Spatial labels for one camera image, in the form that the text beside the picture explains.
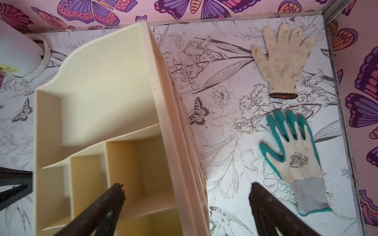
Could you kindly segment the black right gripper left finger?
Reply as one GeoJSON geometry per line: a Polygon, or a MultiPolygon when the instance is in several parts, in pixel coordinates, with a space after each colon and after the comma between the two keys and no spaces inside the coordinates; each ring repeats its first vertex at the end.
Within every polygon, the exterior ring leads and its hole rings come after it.
{"type": "Polygon", "coordinates": [[[125,199],[123,185],[112,185],[56,235],[113,236],[125,199]]]}

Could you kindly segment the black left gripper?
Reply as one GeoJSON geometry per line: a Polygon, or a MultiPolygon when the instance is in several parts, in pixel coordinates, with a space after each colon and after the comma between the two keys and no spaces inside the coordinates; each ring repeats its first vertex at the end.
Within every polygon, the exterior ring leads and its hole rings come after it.
{"type": "Polygon", "coordinates": [[[1,211],[32,193],[32,172],[1,167],[1,186],[15,186],[1,192],[1,211]]]}

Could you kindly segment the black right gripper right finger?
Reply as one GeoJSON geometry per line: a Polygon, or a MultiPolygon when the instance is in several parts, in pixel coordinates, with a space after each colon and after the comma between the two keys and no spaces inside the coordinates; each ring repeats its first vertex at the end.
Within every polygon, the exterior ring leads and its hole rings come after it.
{"type": "Polygon", "coordinates": [[[318,235],[257,182],[252,183],[249,201],[259,236],[318,235]]]}

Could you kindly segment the cream drawer organizer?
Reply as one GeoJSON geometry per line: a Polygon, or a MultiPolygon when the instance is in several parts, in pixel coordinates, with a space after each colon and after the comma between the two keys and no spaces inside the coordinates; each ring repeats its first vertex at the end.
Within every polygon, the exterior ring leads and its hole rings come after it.
{"type": "Polygon", "coordinates": [[[146,22],[84,44],[35,91],[34,234],[61,233],[111,186],[117,236],[207,236],[191,126],[146,22]]]}

